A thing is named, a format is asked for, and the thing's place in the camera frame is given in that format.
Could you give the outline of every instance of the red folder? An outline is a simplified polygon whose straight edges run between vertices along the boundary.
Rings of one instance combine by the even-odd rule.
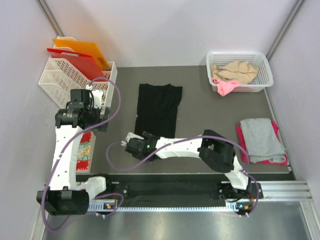
[[[75,66],[80,72],[83,73],[90,81],[97,77],[104,77],[98,65],[92,56],[66,51],[54,48],[47,48],[47,51],[51,54],[53,58],[61,58],[68,60],[73,66]]]

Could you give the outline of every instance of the reflective gray floor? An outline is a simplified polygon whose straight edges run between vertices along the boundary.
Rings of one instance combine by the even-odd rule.
[[[118,116],[109,123],[108,132],[98,132],[93,154],[91,173],[120,173],[106,162],[105,151],[109,144],[124,140],[129,131],[134,132],[137,116],[139,84],[183,86],[178,107],[175,136],[185,138],[200,135],[211,129],[238,142],[235,126],[246,118],[272,118],[264,91],[257,93],[231,93],[220,96],[209,84],[205,66],[126,67],[119,68],[116,79],[122,105]],[[113,113],[118,106],[114,93]],[[110,152],[111,160],[121,168],[136,165],[133,158],[120,146]],[[287,173],[287,166],[251,164],[251,173]],[[130,173],[213,173],[201,160],[194,158],[169,158],[146,162]]]
[[[310,240],[298,202],[261,202],[250,218],[218,212],[118,212],[82,216],[43,240]],[[50,219],[52,225],[63,217]]]

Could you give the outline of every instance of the pink cloth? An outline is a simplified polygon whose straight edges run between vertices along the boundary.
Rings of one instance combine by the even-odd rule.
[[[272,124],[273,130],[274,130],[274,133],[276,135],[276,138],[279,140],[279,136],[278,136],[279,127],[278,127],[278,125],[276,124],[275,121],[272,121],[271,124]],[[243,147],[244,150],[247,151],[245,138],[244,138],[244,134],[242,133],[241,126],[236,126],[235,127],[235,131],[236,131],[236,133],[238,134],[238,137],[239,137],[239,145],[241,147]],[[242,161],[244,161],[246,163],[247,162],[247,157],[242,151],[241,151],[241,157],[242,157]],[[285,157],[285,161],[284,162],[271,162],[269,160],[264,160],[264,161],[259,161],[259,163],[262,163],[262,164],[273,164],[273,165],[288,165],[288,156],[285,154],[284,157]]]
[[[239,87],[241,85],[240,82],[237,80],[231,80],[231,81],[222,81],[220,79],[215,79],[214,77],[212,78],[213,83],[216,84],[218,88],[218,93],[221,96],[225,96],[228,93],[230,93],[233,89],[236,87]]]

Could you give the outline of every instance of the gray table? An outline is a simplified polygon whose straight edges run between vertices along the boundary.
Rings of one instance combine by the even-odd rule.
[[[105,152],[109,144],[124,140],[129,131],[134,132],[137,116],[139,84],[183,86],[182,100],[178,107],[175,136],[185,138],[200,135],[211,129],[222,136],[238,142],[235,126],[247,118],[272,118],[264,91],[257,93],[231,93],[220,96],[213,92],[205,66],[125,67],[118,69],[118,85],[122,105],[118,116],[109,123],[107,132],[96,133],[96,143],[91,173],[123,173],[114,170],[106,161]],[[111,113],[118,106],[114,93]],[[241,164],[240,152],[237,156]],[[121,146],[110,151],[110,158],[121,168],[132,167],[139,162]],[[251,164],[250,173],[288,173],[283,165]],[[139,174],[214,173],[199,159],[168,158],[146,162],[128,172]]]

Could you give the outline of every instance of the basket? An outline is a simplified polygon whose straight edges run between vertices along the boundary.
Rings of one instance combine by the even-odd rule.
[[[103,71],[104,76],[114,83],[117,78],[117,68],[114,62],[108,62],[111,66],[111,71]],[[90,83],[82,72],[73,66],[64,58],[49,57],[45,65],[44,71],[39,81],[39,86],[49,95],[49,97],[63,109],[67,102],[70,101],[71,89],[85,89]],[[94,90],[103,91],[101,114],[105,113],[106,107],[111,107],[114,86],[107,81],[95,82]]]
[[[248,61],[254,66],[258,66],[258,75],[249,84],[243,84],[236,87],[232,92],[256,93],[270,87],[274,84],[273,75],[266,56],[260,52],[209,52],[206,55],[206,70],[208,73],[209,83],[212,85],[214,92],[218,91],[218,87],[212,81],[210,65],[225,66],[234,61]]]

